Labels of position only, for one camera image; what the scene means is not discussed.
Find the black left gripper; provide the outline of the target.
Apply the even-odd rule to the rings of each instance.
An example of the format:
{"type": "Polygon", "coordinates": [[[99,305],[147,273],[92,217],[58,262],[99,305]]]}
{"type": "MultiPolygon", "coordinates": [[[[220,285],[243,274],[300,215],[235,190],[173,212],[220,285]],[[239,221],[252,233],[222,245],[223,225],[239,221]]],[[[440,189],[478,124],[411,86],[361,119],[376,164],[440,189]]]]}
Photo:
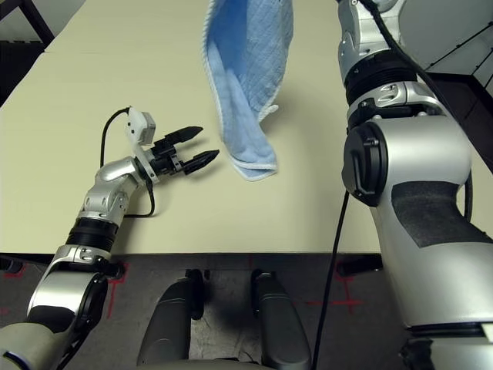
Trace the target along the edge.
{"type": "Polygon", "coordinates": [[[190,175],[207,166],[219,155],[219,150],[207,150],[183,162],[178,159],[175,145],[191,140],[203,131],[201,126],[187,126],[165,135],[151,148],[153,158],[149,161],[157,176],[183,172],[190,175]]]}

